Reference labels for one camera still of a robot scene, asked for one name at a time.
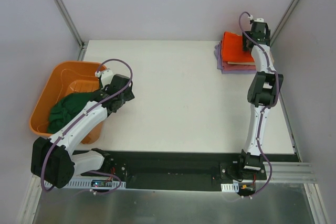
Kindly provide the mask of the orange t-shirt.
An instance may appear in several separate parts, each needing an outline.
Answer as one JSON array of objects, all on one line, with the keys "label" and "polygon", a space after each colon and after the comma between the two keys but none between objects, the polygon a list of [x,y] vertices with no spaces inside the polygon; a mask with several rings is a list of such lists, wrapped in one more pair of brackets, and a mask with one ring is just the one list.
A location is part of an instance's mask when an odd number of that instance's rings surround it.
[{"label": "orange t-shirt", "polygon": [[249,51],[243,51],[243,37],[225,31],[222,39],[222,61],[254,62]]}]

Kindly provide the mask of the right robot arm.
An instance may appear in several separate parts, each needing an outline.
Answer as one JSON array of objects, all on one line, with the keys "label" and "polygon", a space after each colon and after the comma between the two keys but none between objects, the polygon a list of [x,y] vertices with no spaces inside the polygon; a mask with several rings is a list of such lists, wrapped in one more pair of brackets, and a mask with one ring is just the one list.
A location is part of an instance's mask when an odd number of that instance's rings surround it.
[{"label": "right robot arm", "polygon": [[283,75],[274,68],[270,52],[270,29],[262,18],[253,18],[243,12],[250,20],[250,30],[243,33],[243,52],[252,56],[256,73],[248,89],[247,101],[250,103],[250,124],[246,143],[239,156],[236,173],[242,179],[264,169],[263,143],[266,122],[270,109],[278,103]]}]

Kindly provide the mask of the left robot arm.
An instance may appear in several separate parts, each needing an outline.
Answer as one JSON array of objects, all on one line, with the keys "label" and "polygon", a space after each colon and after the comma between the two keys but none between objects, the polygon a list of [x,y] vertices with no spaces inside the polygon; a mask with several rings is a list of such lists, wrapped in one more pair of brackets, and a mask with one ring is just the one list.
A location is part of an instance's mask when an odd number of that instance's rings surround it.
[{"label": "left robot arm", "polygon": [[79,143],[111,113],[134,99],[132,77],[113,75],[109,84],[93,92],[83,109],[61,130],[33,143],[31,172],[44,184],[63,188],[73,176],[94,173],[111,177],[111,156],[93,148],[74,154]]}]

